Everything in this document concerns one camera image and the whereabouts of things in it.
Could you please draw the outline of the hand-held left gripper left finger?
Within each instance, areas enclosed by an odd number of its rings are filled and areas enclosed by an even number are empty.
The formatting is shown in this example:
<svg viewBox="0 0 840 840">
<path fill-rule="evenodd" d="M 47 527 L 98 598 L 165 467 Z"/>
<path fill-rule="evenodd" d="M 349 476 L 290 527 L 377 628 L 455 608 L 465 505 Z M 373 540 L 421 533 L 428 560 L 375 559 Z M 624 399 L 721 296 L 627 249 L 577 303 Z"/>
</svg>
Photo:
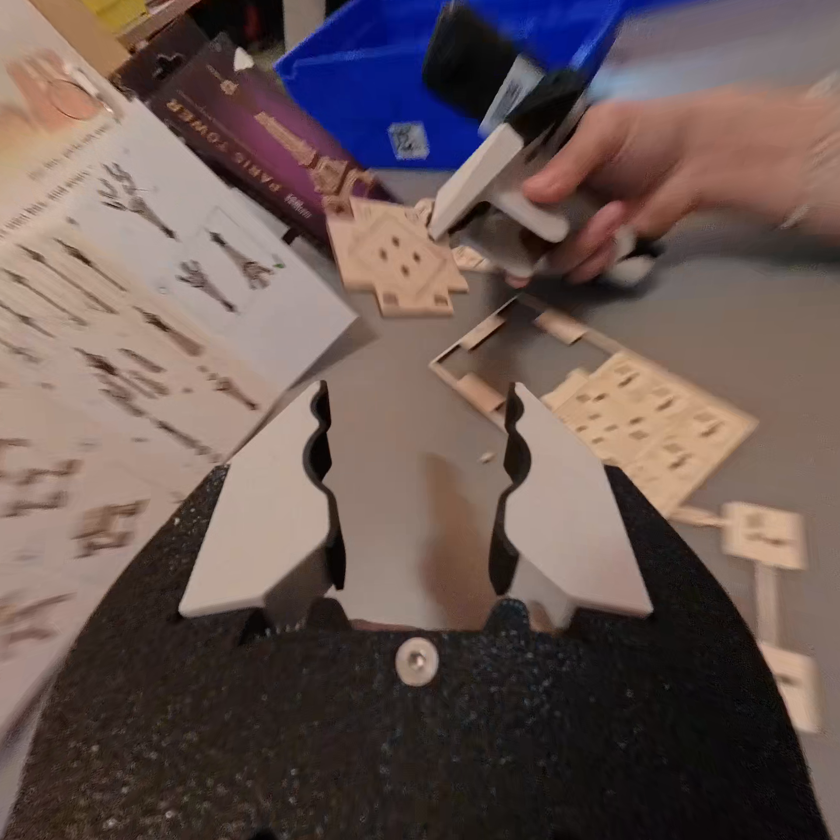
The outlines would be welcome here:
<svg viewBox="0 0 840 840">
<path fill-rule="evenodd" d="M 179 605 L 184 618 L 249 609 L 299 623 L 342 590 L 346 552 L 332 466 L 329 388 L 315 381 L 227 465 Z"/>
</svg>

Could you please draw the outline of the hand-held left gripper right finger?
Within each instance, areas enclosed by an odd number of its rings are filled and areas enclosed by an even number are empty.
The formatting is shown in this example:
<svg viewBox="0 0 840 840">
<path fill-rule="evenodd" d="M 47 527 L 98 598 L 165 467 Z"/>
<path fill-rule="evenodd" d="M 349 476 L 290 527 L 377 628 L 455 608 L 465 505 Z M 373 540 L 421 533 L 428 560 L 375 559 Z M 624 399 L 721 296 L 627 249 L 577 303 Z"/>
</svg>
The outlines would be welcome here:
<svg viewBox="0 0 840 840">
<path fill-rule="evenodd" d="M 511 383 L 501 492 L 490 539 L 498 597 L 552 629 L 579 609 L 644 618 L 653 611 L 606 468 L 525 385 Z"/>
</svg>

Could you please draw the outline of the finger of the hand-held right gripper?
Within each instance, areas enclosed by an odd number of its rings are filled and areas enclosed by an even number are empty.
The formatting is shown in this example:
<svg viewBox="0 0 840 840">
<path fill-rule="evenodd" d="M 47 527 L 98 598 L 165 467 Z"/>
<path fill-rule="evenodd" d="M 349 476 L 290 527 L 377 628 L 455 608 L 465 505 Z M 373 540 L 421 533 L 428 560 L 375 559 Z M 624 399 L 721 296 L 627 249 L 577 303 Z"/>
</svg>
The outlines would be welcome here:
<svg viewBox="0 0 840 840">
<path fill-rule="evenodd" d="M 496 127 L 479 148 L 443 184 L 427 224 L 431 239 L 443 239 L 485 199 L 498 176 L 523 151 L 521 135 L 507 122 Z"/>
<path fill-rule="evenodd" d="M 474 249 L 511 277 L 530 279 L 553 243 L 537 236 L 496 208 L 474 215 L 458 231 L 458 242 Z"/>
</svg>

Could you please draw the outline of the cross-shaped wooden piece diamond print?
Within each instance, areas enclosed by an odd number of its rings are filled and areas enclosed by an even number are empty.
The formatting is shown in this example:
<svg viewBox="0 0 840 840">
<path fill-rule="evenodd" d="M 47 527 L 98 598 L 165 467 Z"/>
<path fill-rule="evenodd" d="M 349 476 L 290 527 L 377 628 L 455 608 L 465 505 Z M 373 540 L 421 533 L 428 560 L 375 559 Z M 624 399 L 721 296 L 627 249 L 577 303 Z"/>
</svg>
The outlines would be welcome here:
<svg viewBox="0 0 840 840">
<path fill-rule="evenodd" d="M 452 296 L 469 291 L 452 248 L 429 237 L 412 206 L 353 196 L 326 225 L 345 290 L 370 292 L 384 318 L 449 318 Z"/>
</svg>

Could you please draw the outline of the wooden puzzle sheet square cutout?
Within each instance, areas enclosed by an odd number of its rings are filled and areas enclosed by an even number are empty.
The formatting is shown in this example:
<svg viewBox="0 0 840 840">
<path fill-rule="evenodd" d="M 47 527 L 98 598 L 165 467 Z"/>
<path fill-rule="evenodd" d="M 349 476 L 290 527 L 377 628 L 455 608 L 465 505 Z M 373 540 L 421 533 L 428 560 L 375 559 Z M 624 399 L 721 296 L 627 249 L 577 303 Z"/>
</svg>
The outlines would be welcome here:
<svg viewBox="0 0 840 840">
<path fill-rule="evenodd" d="M 606 355 L 593 372 L 575 369 L 540 397 L 550 413 L 604 464 L 619 467 L 667 519 L 690 522 L 685 502 L 752 435 L 759 421 L 630 351 L 570 314 L 529 296 L 515 297 L 479 322 L 428 368 L 475 411 L 502 427 L 505 398 L 473 372 L 445 368 L 511 322 L 515 308 L 564 345 L 590 344 Z"/>
</svg>

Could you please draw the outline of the wooden four-square frame piece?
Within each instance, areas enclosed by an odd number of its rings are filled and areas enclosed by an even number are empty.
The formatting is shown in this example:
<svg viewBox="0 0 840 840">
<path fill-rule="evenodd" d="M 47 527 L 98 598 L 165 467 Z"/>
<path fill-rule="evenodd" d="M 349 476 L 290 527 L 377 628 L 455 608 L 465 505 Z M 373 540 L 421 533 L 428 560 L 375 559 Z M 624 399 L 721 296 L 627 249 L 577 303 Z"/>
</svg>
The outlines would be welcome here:
<svg viewBox="0 0 840 840">
<path fill-rule="evenodd" d="M 784 700 L 794 728 L 817 734 L 822 728 L 819 674 L 813 657 L 781 646 L 782 572 L 807 567 L 805 526 L 801 515 L 747 502 L 729 502 L 720 512 L 679 507 L 673 522 L 718 529 L 721 550 L 753 564 L 755 637 Z"/>
</svg>

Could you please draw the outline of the grey desk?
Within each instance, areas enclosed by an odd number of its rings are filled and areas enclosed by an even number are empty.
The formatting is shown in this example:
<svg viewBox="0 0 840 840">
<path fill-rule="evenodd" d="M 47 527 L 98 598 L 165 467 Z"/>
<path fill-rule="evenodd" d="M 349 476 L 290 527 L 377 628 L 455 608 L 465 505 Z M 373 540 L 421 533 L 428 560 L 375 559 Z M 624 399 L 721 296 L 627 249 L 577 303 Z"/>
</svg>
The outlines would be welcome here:
<svg viewBox="0 0 840 840">
<path fill-rule="evenodd" d="M 838 2 L 695 4 L 630 19 L 597 83 L 624 99 L 807 86 L 838 69 L 838 47 Z M 507 438 L 428 368 L 512 294 L 493 276 L 469 286 L 441 319 L 385 319 L 372 295 L 345 297 L 359 319 L 311 371 L 329 384 L 327 481 L 349 618 L 461 629 L 487 615 L 481 575 Z M 689 504 L 746 501 L 805 519 L 807 568 L 780 574 L 781 646 L 818 668 L 822 728 L 802 746 L 838 837 L 838 251 L 736 217 L 693 217 L 634 297 L 546 282 L 533 294 L 758 419 Z M 482 465 L 487 451 L 496 457 Z"/>
</svg>

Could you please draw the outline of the person's right hand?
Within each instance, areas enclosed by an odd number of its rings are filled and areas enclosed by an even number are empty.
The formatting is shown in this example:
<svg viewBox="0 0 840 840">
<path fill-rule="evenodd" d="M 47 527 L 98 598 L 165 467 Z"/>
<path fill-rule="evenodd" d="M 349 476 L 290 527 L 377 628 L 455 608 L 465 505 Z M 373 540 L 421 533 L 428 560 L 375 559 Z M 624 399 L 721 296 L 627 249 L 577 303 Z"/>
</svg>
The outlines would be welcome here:
<svg viewBox="0 0 840 840">
<path fill-rule="evenodd" d="M 575 193 L 600 204 L 548 256 L 548 273 L 573 284 L 594 279 L 612 264 L 621 227 L 658 239 L 713 211 L 784 222 L 805 203 L 812 147 L 831 110 L 801 90 L 732 88 L 590 107 L 522 187 L 538 204 Z"/>
</svg>

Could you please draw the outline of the blue plastic bin white tag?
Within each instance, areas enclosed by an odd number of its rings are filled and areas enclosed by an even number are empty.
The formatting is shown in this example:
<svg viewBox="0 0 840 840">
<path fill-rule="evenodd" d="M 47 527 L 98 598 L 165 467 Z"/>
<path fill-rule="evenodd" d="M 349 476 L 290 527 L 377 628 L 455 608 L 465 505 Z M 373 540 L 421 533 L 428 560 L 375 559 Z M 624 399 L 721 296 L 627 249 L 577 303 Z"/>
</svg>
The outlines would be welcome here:
<svg viewBox="0 0 840 840">
<path fill-rule="evenodd" d="M 480 118 L 437 100 L 422 80 L 444 2 L 347 2 L 278 60 L 275 70 L 305 112 L 375 170 L 454 170 L 482 141 Z M 593 77 L 624 15 L 617 1 L 468 2 L 544 70 Z"/>
</svg>

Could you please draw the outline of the purple puzzle box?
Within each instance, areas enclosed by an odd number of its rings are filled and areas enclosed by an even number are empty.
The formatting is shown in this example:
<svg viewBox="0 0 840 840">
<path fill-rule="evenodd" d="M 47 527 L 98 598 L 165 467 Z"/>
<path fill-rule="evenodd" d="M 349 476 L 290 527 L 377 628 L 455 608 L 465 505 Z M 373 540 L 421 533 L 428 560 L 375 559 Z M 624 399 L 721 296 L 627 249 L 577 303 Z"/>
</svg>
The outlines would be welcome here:
<svg viewBox="0 0 840 840">
<path fill-rule="evenodd" d="M 351 199 L 396 199 L 227 35 L 164 31 L 110 78 L 221 179 L 296 236 L 329 249 L 327 217 Z"/>
</svg>

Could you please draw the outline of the white tower instruction sheet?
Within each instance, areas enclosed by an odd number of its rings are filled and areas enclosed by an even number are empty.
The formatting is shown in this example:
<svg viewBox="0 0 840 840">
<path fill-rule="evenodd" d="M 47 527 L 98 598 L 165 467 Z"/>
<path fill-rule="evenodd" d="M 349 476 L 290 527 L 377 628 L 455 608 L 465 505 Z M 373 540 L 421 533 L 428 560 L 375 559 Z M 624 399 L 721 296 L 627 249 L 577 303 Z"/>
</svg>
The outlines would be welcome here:
<svg viewBox="0 0 840 840">
<path fill-rule="evenodd" d="M 2 736 L 355 312 L 142 105 L 2 179 Z"/>
</svg>

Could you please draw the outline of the colour illustrated instruction sheet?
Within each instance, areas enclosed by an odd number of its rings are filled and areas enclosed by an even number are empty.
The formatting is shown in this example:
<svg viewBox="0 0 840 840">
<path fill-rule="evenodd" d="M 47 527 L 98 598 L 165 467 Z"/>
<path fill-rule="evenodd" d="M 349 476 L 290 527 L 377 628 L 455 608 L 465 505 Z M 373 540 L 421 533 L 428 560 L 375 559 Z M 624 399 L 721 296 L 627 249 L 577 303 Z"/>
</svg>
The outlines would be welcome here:
<svg viewBox="0 0 840 840">
<path fill-rule="evenodd" d="M 79 169 L 124 110 L 122 97 L 32 3 L 1 3 L 3 206 Z"/>
</svg>

